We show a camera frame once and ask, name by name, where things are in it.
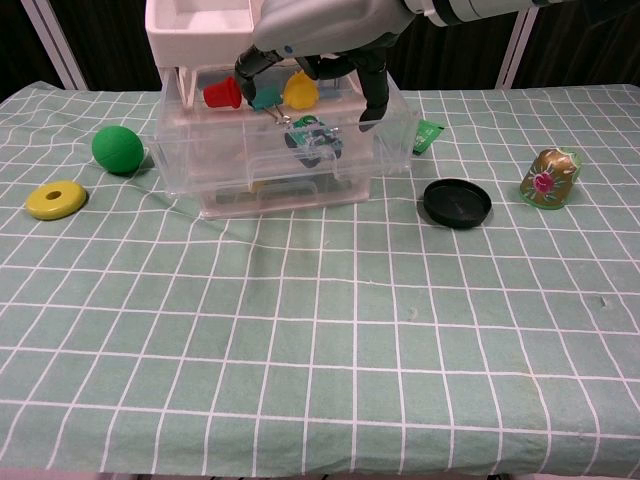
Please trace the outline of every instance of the grid pattern tablecloth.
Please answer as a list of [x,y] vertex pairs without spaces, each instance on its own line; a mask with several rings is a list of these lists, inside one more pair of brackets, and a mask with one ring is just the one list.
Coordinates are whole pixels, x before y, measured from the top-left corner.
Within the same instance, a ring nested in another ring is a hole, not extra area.
[[[640,478],[640,90],[408,93],[450,126],[358,206],[205,222],[91,161],[154,93],[37,84],[0,107],[0,467],[280,476],[547,471]],[[571,206],[518,185],[577,148]],[[483,228],[420,220],[440,177]],[[76,215],[23,209],[42,183]]]

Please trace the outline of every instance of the yellow ring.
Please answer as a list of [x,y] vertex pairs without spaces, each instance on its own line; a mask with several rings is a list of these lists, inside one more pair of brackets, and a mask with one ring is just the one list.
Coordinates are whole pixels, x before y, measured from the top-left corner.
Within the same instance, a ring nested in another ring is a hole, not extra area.
[[87,200],[87,192],[70,180],[48,183],[31,192],[26,207],[38,220],[58,220],[77,212]]

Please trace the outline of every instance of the pink flower label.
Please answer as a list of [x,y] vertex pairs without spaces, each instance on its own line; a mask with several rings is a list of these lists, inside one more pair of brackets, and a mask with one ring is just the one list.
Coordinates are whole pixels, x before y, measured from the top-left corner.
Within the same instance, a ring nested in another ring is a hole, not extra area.
[[533,177],[533,186],[537,192],[546,195],[553,190],[555,180],[549,172],[542,172]]

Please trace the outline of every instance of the crumpled can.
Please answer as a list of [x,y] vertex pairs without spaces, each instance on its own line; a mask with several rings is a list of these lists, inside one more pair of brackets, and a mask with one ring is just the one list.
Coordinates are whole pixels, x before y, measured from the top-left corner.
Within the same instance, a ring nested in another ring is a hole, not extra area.
[[564,148],[545,150],[524,177],[520,195],[525,202],[537,208],[562,208],[581,168],[582,160],[576,152]]

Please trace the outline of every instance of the green packet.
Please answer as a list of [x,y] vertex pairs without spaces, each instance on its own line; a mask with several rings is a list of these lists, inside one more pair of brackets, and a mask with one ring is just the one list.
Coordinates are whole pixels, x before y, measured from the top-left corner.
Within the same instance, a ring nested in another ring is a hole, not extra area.
[[418,134],[416,136],[416,144],[413,147],[413,153],[422,155],[431,146],[433,142],[440,136],[444,127],[437,123],[420,120],[418,124]]

